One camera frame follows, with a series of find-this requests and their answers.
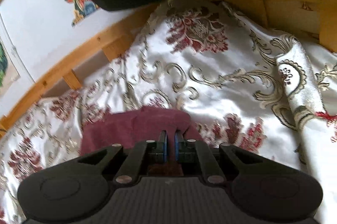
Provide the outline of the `maroon long-sleeve shirt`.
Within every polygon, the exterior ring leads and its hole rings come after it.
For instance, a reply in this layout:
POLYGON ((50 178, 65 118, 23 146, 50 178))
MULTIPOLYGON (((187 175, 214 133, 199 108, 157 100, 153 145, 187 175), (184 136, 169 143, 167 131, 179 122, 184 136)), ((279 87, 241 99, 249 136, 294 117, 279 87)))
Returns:
POLYGON ((176 131, 183 133, 186 140, 201 140, 189 114, 158 107, 142 107, 139 110, 106 114, 101 121, 83 126, 80 155, 118 143, 131 149, 140 141, 157 140, 162 131, 168 136, 168 162, 150 167, 150 176, 183 175, 182 167, 175 161, 174 136, 176 131))

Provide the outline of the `floral satin bedspread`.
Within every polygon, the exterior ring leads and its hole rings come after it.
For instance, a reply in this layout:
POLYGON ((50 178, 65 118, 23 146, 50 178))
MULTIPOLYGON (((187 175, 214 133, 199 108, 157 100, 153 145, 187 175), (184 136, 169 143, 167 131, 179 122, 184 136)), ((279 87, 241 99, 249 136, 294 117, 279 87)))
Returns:
POLYGON ((110 143, 118 113, 186 112, 188 137, 236 145, 307 171, 316 218, 336 222, 336 55, 267 30, 223 2, 165 3, 132 46, 78 91, 34 104, 1 141, 1 222, 21 223, 19 183, 110 143))

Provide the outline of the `blond cartoon boy poster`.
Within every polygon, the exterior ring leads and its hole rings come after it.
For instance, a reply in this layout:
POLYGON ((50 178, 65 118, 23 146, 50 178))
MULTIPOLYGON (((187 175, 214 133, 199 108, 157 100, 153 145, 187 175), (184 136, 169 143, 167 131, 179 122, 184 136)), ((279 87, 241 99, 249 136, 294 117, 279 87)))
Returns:
POLYGON ((13 65, 7 50, 1 41, 0 45, 0 94, 4 96, 11 85, 20 78, 17 69, 13 65))

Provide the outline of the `white wall conduit pipe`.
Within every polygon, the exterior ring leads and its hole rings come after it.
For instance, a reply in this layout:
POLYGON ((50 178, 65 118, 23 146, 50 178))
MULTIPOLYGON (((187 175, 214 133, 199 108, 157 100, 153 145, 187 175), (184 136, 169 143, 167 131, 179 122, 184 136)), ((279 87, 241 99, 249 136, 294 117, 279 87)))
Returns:
POLYGON ((5 27, 2 17, 0 18, 0 22, 1 22, 1 42, 4 45, 5 50, 8 53, 9 58, 18 73, 16 81, 24 80, 25 82, 27 82, 29 86, 33 85, 35 81, 32 78, 31 74, 28 72, 21 57, 19 56, 17 47, 13 44, 8 34, 8 31, 5 27))

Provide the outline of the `wooden bed frame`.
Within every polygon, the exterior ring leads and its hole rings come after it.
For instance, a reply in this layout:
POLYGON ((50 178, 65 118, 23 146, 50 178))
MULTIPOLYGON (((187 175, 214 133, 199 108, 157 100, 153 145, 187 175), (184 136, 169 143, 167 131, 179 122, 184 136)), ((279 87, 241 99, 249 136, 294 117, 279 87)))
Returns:
MULTIPOLYGON (((329 51, 336 50, 336 0, 223 0, 264 27, 284 27, 301 32, 313 31, 318 43, 329 51)), ((99 52, 108 60, 124 53, 134 37, 134 30, 143 26, 156 6, 140 8, 125 19, 97 32, 85 43, 61 59, 35 82, 20 98, 10 113, 1 117, 1 132, 7 131, 35 102, 63 80, 73 89, 82 87, 75 68, 99 52)))

